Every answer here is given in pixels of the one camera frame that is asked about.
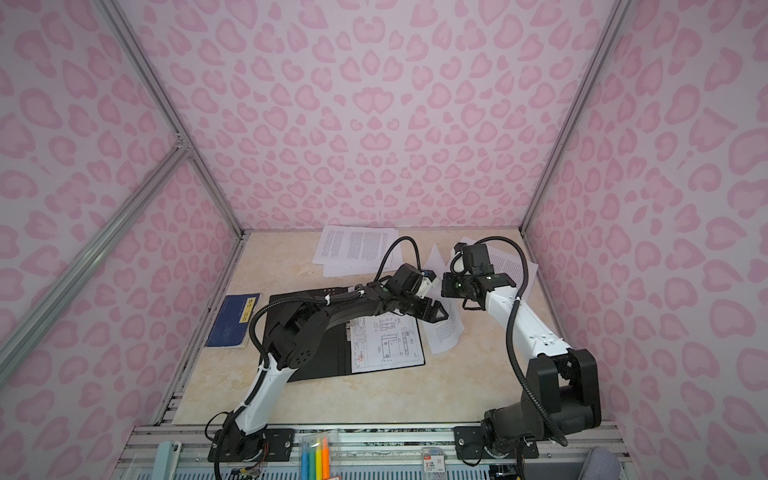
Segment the technical drawing sheet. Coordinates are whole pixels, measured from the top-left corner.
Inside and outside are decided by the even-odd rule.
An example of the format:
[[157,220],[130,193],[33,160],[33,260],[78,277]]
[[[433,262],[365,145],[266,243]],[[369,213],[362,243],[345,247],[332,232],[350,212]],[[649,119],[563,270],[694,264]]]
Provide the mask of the technical drawing sheet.
[[426,364],[417,320],[387,313],[349,323],[351,373],[420,367]]

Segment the orange and black folder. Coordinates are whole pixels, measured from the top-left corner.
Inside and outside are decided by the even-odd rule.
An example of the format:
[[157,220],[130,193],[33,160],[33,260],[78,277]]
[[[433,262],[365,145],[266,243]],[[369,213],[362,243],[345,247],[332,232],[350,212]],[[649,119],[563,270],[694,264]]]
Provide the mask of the orange and black folder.
[[[322,296],[331,291],[337,293],[349,290],[351,289],[347,287],[333,287],[298,292]],[[292,293],[294,292],[273,295],[270,297],[269,303],[280,298],[286,298]],[[350,322],[327,330],[313,359],[293,373],[289,380],[298,382],[354,375],[351,373]]]

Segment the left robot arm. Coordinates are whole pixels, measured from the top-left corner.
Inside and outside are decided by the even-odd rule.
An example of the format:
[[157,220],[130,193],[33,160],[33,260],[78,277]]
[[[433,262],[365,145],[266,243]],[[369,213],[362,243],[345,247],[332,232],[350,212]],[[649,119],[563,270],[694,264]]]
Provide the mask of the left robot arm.
[[269,417],[290,377],[316,355],[327,330],[352,320],[399,313],[427,323],[449,318],[438,300],[380,281],[322,296],[294,292],[256,311],[248,335],[260,354],[244,400],[211,439],[212,463],[262,459]]

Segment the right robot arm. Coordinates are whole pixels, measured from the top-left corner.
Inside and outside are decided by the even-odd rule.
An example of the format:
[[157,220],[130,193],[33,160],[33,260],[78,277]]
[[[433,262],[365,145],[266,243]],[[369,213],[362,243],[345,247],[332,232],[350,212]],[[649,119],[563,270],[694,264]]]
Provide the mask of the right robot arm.
[[565,446],[570,435],[601,424],[594,356],[555,334],[507,275],[447,272],[441,293],[477,303],[505,328],[507,354],[522,388],[518,402],[486,411],[479,426],[454,429],[461,460],[536,458],[537,442]]

